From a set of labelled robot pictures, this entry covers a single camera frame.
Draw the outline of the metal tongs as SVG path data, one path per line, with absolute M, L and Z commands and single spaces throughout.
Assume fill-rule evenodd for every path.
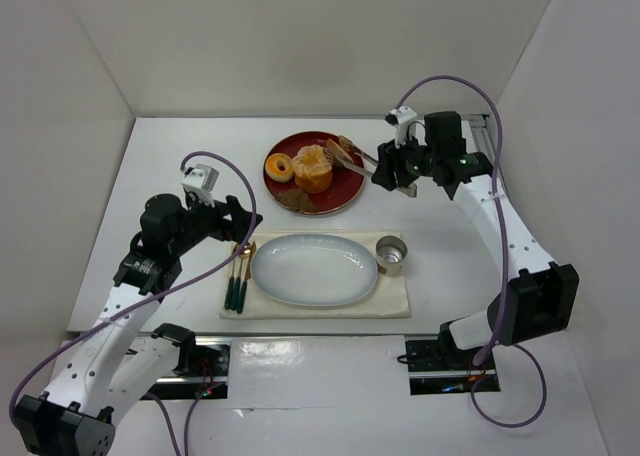
M 378 164 L 377 160 L 372 156 L 370 156 L 369 154 L 367 154 L 366 152 L 363 152 L 360 148 L 355 146 L 351 140 L 349 140 L 348 138 L 342 135 L 340 135 L 338 139 L 335 141 L 351 155 L 354 163 L 350 164 L 346 161 L 342 161 L 340 159 L 335 158 L 326 149 L 325 143 L 324 143 L 323 152 L 324 152 L 325 158 L 333 166 L 347 169 L 349 171 L 352 171 L 354 173 L 357 173 L 363 176 L 366 179 L 371 180 L 370 177 L 373 175 L 373 172 L 366 167 L 366 163 L 371 163 L 373 165 L 373 169 L 376 169 L 376 166 Z

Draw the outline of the bread slice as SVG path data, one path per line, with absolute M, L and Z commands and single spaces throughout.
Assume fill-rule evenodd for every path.
M 335 140 L 329 138 L 325 142 L 326 149 L 337 159 L 353 164 L 351 155 L 344 150 Z

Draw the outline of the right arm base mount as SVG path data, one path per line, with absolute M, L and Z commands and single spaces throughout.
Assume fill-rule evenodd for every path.
M 396 361 L 408 372 L 412 396 L 500 392 L 495 360 L 489 356 L 481 365 L 473 358 L 478 348 L 459 350 L 449 336 L 407 336 L 404 352 Z

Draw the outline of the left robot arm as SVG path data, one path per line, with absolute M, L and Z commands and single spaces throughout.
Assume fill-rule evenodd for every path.
M 150 198 L 141 230 L 114 276 L 107 302 L 93 327 L 65 344 L 77 350 L 65 369 L 38 396 L 16 388 L 10 418 L 34 455 L 105 455 L 116 427 L 156 381 L 169 372 L 192 375 L 207 352 L 193 331 L 163 323 L 149 348 L 126 355 L 147 320 L 170 294 L 181 258 L 207 238 L 245 243 L 262 217 L 238 199 L 187 192 Z

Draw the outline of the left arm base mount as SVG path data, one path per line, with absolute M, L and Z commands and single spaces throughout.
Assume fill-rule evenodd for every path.
M 159 378 L 148 392 L 163 401 L 226 399 L 230 359 L 230 340 L 197 338 L 195 355 L 187 367 Z

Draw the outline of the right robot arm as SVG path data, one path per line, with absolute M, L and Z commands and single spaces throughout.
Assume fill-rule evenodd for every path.
M 401 106 L 385 120 L 396 134 L 378 146 L 372 182 L 414 197 L 416 180 L 432 179 L 472 222 L 501 273 L 499 293 L 486 310 L 442 325 L 441 354 L 472 352 L 472 364 L 479 367 L 497 344 L 512 346 L 564 330 L 579 275 L 536 242 L 488 157 L 468 151 L 460 115 L 448 111 L 420 117 Z

